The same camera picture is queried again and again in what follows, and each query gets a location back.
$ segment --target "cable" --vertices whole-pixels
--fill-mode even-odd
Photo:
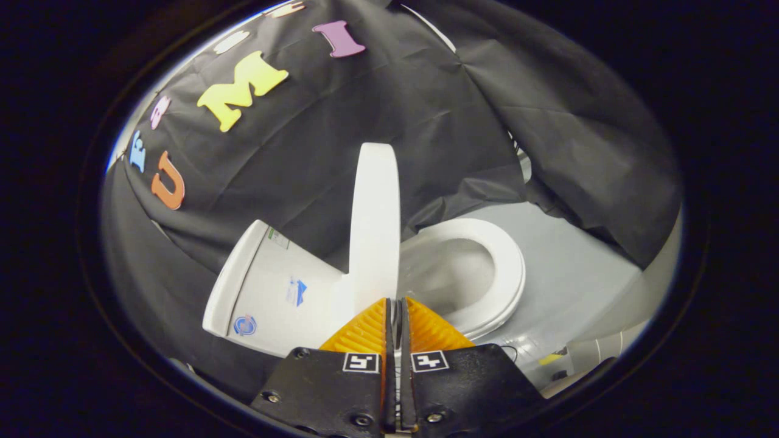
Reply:
[[[512,362],[516,363],[517,358],[520,357],[520,352],[516,348],[512,347],[511,345],[501,345],[500,348],[511,348],[514,350],[514,360]]]

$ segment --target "yellow letter m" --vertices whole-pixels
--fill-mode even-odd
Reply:
[[[254,87],[255,96],[264,96],[276,85],[285,80],[289,73],[286,70],[276,70],[263,61],[263,53],[255,51],[235,65],[235,80],[233,83],[217,83],[208,87],[197,106],[206,105],[219,120],[219,130],[227,132],[241,117],[241,110],[230,109],[227,104],[248,107],[252,105],[252,92],[249,84]]]

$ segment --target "blue sticker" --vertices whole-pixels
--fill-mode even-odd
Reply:
[[[298,304],[296,306],[299,306],[303,303],[303,292],[305,292],[305,284],[298,280]]]
[[[130,164],[138,166],[138,169],[143,173],[143,163],[146,162],[146,150],[143,149],[143,141],[139,138],[140,131],[136,131],[136,134],[132,136],[132,148],[130,149]]]
[[[253,316],[239,316],[233,323],[233,329],[235,330],[235,333],[240,334],[241,336],[248,336],[257,331],[257,322],[254,320]]]
[[[305,283],[295,277],[290,277],[290,281],[287,284],[287,302],[294,304],[295,307],[300,307],[303,304],[303,292],[305,292],[305,289]]]

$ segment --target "toilet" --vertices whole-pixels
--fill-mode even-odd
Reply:
[[[497,225],[458,218],[400,245],[398,292],[476,341],[513,313],[524,287],[522,252]],[[262,221],[238,241],[213,286],[203,328],[278,357],[318,348],[359,313],[344,274]]]
[[[520,248],[487,221],[444,221],[400,245],[398,298],[425,304],[472,341],[505,323],[524,284]]]
[[[489,221],[452,219],[401,243],[393,149],[364,143],[355,180],[349,273],[254,221],[211,290],[203,329],[286,357],[296,347],[319,348],[377,299],[409,296],[476,341],[506,322],[524,284],[520,248]]]

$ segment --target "black fabric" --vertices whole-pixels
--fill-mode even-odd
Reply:
[[[119,302],[165,357],[194,366],[225,392],[252,400],[281,360],[202,328],[217,275],[181,251],[149,220],[124,166],[108,172],[103,193],[106,257]]]
[[[505,129],[426,25],[367,2],[305,4],[303,12],[251,22],[245,29],[252,34],[222,55],[198,55],[160,91],[172,99],[160,125],[150,128],[153,106],[138,124],[146,166],[167,150],[185,180],[182,207],[169,210],[149,190],[154,172],[123,163],[144,210],[177,245],[218,272],[243,231],[261,219],[331,261],[348,247],[354,174],[366,141],[395,149],[405,238],[485,201],[525,200]],[[330,57],[311,29],[339,19],[366,51]],[[208,86],[232,83],[235,64],[256,50],[290,75],[220,132],[196,102]]]
[[[255,219],[346,270],[363,142],[394,147],[403,239],[530,198],[645,267],[676,217],[681,190],[661,130],[582,48],[498,4],[405,2],[453,41],[452,53],[390,3],[308,0],[303,11],[248,23],[246,40],[222,55],[206,49],[162,87],[171,104],[154,130],[153,104],[146,109],[136,126],[146,171],[125,157],[108,172],[103,233],[128,315],[162,354],[242,399],[278,359],[202,329],[213,283]],[[366,51],[330,57],[311,29],[339,19]],[[220,132],[196,102],[208,86],[233,83],[235,64],[257,50],[290,75]],[[527,189],[507,129],[531,159]],[[185,181],[178,210],[150,191],[164,151]]]
[[[581,46],[537,20],[476,0],[411,0],[454,44],[468,75],[509,127],[552,198],[545,210],[619,244],[646,267],[682,200],[668,140],[629,86]]]

